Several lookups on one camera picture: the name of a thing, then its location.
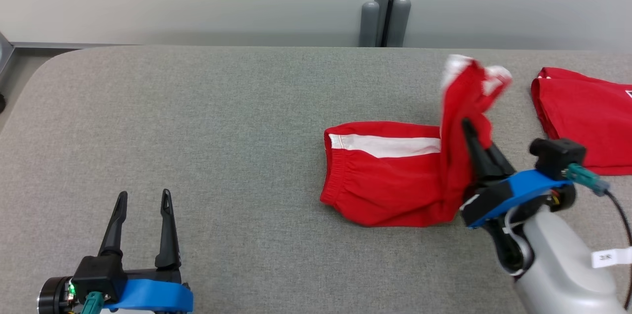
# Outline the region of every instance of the teal connector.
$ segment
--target teal connector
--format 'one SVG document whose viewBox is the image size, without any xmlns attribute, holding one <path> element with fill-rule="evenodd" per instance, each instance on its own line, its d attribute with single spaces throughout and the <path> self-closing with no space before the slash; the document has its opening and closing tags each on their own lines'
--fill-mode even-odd
<svg viewBox="0 0 632 314">
<path fill-rule="evenodd" d="M 85 298 L 85 304 L 81 314 L 99 314 L 103 309 L 105 301 L 101 292 L 90 292 Z"/>
<path fill-rule="evenodd" d="M 577 163 L 571 163 L 568 166 L 565 176 L 567 179 L 575 183 L 590 188 L 591 191 L 599 197 L 604 195 L 605 191 L 610 188 L 609 183 L 599 179 L 599 176 L 594 172 L 586 170 L 586 168 L 578 165 Z"/>
</svg>

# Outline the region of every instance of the floor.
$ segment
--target floor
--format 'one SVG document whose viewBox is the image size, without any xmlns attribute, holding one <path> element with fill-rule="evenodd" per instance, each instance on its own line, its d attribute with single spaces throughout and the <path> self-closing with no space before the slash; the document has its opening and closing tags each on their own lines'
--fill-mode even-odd
<svg viewBox="0 0 632 314">
<path fill-rule="evenodd" d="M 71 51 L 58 48 L 18 48 L 15 49 L 6 68 L 0 74 L 0 93 L 6 100 L 6 108 L 0 113 L 0 131 L 13 110 L 15 101 L 33 73 L 57 55 Z"/>
</svg>

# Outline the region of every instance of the white cable tag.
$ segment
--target white cable tag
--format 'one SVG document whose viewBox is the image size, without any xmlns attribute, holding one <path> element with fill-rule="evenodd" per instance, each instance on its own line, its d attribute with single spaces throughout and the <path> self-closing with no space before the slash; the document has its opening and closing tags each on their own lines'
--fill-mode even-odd
<svg viewBox="0 0 632 314">
<path fill-rule="evenodd" d="M 593 269 L 632 264 L 632 247 L 593 252 Z"/>
</svg>

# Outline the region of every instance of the red cloth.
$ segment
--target red cloth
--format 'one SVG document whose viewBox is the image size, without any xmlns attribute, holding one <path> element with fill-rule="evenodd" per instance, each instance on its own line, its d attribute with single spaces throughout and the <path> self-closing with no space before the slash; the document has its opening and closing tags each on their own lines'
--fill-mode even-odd
<svg viewBox="0 0 632 314">
<path fill-rule="evenodd" d="M 632 174 L 632 84 L 544 67 L 531 83 L 531 96 L 549 138 L 587 148 L 586 168 L 600 175 Z"/>
<path fill-rule="evenodd" d="M 472 166 L 461 121 L 470 118 L 491 145 L 484 116 L 510 84 L 502 67 L 449 58 L 441 128 L 399 122 L 351 122 L 325 131 L 327 178 L 320 197 L 364 226 L 424 227 L 454 219 Z"/>
</svg>

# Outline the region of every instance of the gray table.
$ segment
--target gray table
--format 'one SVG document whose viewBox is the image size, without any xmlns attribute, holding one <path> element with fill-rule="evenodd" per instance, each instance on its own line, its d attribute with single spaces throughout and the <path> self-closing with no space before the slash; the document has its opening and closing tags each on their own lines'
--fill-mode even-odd
<svg viewBox="0 0 632 314">
<path fill-rule="evenodd" d="M 438 124 L 454 52 L 513 73 L 489 116 L 518 169 L 543 136 L 528 93 L 542 66 L 632 80 L 629 55 L 564 51 L 120 46 L 53 58 L 0 134 L 2 312 L 33 312 L 46 278 L 96 253 L 122 190 L 124 266 L 151 267 L 169 188 L 198 313 L 523 313 L 483 231 L 458 219 L 368 229 L 318 201 L 323 130 Z M 609 180 L 632 213 L 632 177 Z M 606 199 L 582 191 L 563 217 L 594 249 L 625 246 Z M 628 270 L 614 273 L 622 299 Z"/>
</svg>

